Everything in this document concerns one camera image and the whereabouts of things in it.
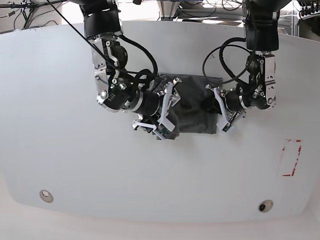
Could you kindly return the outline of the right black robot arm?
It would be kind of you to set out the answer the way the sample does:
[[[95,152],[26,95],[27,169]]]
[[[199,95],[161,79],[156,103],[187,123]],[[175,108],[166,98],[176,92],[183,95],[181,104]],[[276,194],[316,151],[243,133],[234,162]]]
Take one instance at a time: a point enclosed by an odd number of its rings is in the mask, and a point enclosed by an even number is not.
[[[134,130],[142,128],[160,140],[180,134],[174,106],[181,100],[179,77],[159,75],[151,53],[124,36],[115,0],[76,0],[84,18],[84,40],[92,49],[92,64],[97,89],[97,103],[110,112],[132,112]],[[124,41],[140,49],[151,61],[152,69],[128,71],[128,52]]]

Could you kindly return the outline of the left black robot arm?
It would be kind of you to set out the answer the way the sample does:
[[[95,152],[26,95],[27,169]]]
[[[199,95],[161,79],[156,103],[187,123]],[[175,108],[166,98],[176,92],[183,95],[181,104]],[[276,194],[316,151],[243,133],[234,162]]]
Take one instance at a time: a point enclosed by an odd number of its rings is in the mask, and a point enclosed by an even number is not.
[[[216,124],[221,131],[229,132],[234,127],[233,123],[244,117],[247,110],[269,110],[276,105],[276,61],[273,52],[279,49],[280,11],[288,3],[287,0],[244,0],[245,36],[230,38],[216,48],[221,66],[231,77],[221,84],[237,83],[234,89],[229,90],[206,85],[206,89],[213,92],[210,108],[221,116]],[[242,73],[232,73],[224,60],[225,48],[236,47],[237,42],[245,43],[249,52],[242,70],[249,74],[247,82],[240,79]]]

